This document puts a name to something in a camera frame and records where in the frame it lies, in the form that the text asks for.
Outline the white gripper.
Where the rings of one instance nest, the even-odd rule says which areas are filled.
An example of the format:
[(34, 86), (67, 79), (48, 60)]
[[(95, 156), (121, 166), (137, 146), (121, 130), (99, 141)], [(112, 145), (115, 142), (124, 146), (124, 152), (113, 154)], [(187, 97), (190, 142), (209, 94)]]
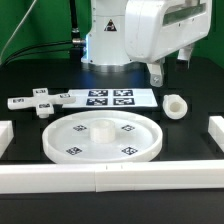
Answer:
[(150, 84), (161, 87), (164, 62), (159, 59), (180, 49), (177, 59), (189, 61), (194, 42), (208, 35), (211, 13), (212, 0), (128, 0), (127, 55), (134, 61), (150, 63)]

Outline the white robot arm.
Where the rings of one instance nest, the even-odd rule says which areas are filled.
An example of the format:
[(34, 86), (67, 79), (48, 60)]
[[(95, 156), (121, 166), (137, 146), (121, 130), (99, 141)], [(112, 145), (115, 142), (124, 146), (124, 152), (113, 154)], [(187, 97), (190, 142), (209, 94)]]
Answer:
[(147, 65), (150, 84), (163, 85), (165, 57), (188, 64), (211, 26), (212, 0), (91, 0), (85, 67), (121, 72)]

